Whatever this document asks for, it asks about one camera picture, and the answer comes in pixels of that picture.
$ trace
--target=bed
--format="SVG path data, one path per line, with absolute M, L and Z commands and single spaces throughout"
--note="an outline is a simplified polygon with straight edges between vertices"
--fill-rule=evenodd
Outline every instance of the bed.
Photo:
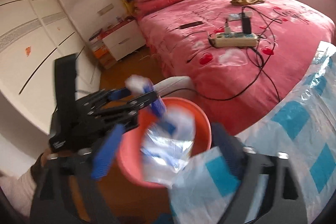
M 259 69 L 247 57 L 249 54 L 254 61 L 253 52 L 241 49 L 237 56 L 232 56 L 229 48 L 209 47 L 206 32 L 201 32 L 212 34 L 223 27 L 229 14 L 241 12 L 242 8 L 233 6 L 230 1 L 184 0 L 138 21 L 147 46 L 159 60 L 165 77 L 190 76 L 196 90 L 213 99 L 230 98 L 256 78 Z M 334 41 L 335 24 L 317 10 L 295 0 L 265 0 L 253 8 L 270 18 L 282 20 L 282 24 L 270 26 L 276 47 L 264 71 L 283 99 L 306 73 L 320 41 Z M 176 29 L 195 21 L 204 24 Z M 266 27 L 257 12 L 253 13 L 251 22 L 254 33 L 262 33 Z M 230 27 L 233 32 L 239 32 L 241 22 L 232 21 Z M 272 45 L 269 29 L 265 35 L 264 42 Z M 211 53 L 213 60 L 202 65 L 205 53 Z M 271 81 L 261 73 L 247 91 L 232 100 L 215 101 L 198 96 L 197 103 L 211 122 L 221 122 L 231 135 L 236 135 L 270 112 L 278 103 L 278 97 Z

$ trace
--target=drawer handle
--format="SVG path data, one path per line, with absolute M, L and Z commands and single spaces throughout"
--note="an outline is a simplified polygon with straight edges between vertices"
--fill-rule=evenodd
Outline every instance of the drawer handle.
M 124 44 L 125 42 L 127 42 L 128 40 L 130 40 L 130 38 L 126 38 L 126 39 L 124 39 L 123 41 L 119 42 L 118 44 L 119 44 L 119 45 L 122 45 L 122 44 Z

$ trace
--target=wall outlet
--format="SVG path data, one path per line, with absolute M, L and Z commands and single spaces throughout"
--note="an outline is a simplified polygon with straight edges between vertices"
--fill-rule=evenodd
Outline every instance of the wall outlet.
M 104 7 L 103 9 L 101 9 L 100 11 L 98 11 L 97 13 L 102 16 L 103 14 L 106 14 L 109 10 L 112 10 L 114 8 L 113 4 L 109 4 L 106 7 Z

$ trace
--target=power strip socket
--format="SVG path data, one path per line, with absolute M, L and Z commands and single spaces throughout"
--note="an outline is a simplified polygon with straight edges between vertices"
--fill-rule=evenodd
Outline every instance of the power strip socket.
M 255 47 L 257 43 L 258 37 L 254 33 L 217 33 L 215 37 L 216 47 Z

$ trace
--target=screw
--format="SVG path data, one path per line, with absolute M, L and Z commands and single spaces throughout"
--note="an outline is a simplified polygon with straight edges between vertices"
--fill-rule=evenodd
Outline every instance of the screw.
M 255 151 L 255 149 L 253 147 L 250 146 L 245 146 L 243 147 L 243 151 L 245 153 L 249 153 L 249 154 L 256 154 L 257 152 Z
M 80 156 L 84 156 L 84 155 L 88 155 L 91 154 L 92 149 L 91 148 L 82 148 L 81 150 L 78 150 L 78 155 Z
M 278 152 L 277 153 L 277 157 L 279 159 L 284 159 L 284 160 L 288 160 L 289 159 L 289 155 L 285 152 Z
M 58 158 L 58 154 L 50 154 L 48 155 L 48 160 L 55 160 Z

